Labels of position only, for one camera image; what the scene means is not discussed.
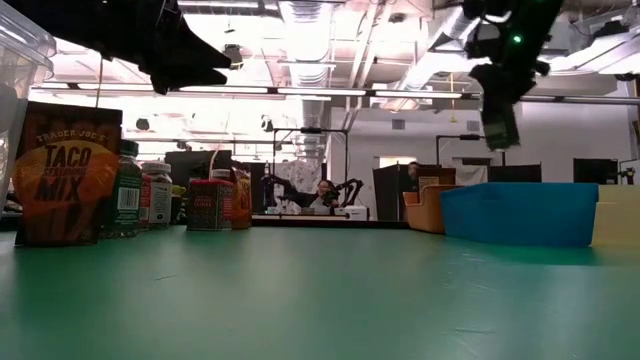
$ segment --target orange basket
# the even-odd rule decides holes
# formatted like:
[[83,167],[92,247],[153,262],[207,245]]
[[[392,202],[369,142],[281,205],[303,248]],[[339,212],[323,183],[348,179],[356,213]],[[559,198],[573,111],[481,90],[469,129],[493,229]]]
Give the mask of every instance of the orange basket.
[[406,213],[409,227],[414,230],[444,234],[442,210],[440,208],[440,193],[461,187],[462,186],[457,185],[424,186],[420,193],[420,201],[418,201],[418,193],[402,193],[404,204],[407,208]]

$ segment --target spice jar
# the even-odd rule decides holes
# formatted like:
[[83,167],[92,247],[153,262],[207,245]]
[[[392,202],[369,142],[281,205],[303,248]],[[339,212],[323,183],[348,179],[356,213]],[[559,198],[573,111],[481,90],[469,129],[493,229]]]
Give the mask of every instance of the spice jar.
[[129,238],[138,234],[142,170],[136,156],[138,143],[120,140],[118,173],[109,200],[106,220],[100,230],[99,237],[102,239]]
[[142,164],[140,226],[143,229],[166,229],[171,221],[171,165],[162,161]]

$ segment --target trader joe's taco seasoning mix bag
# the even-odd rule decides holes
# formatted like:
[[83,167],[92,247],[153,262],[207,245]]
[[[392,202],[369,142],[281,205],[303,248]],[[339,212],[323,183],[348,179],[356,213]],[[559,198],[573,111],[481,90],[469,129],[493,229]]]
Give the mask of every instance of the trader joe's taco seasoning mix bag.
[[16,245],[96,242],[118,170],[122,112],[30,102],[13,184]]

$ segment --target green table surface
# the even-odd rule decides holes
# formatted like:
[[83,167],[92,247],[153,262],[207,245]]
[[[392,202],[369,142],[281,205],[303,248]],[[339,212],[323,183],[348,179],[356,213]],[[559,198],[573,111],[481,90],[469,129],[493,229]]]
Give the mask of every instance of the green table surface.
[[636,248],[408,230],[4,233],[0,359],[638,359],[639,279]]

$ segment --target blue bin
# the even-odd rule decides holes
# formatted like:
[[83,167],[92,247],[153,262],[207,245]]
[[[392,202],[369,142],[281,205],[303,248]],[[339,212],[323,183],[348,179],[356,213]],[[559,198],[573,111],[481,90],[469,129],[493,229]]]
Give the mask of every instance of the blue bin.
[[441,194],[448,236],[490,244],[591,244],[598,185],[486,183]]

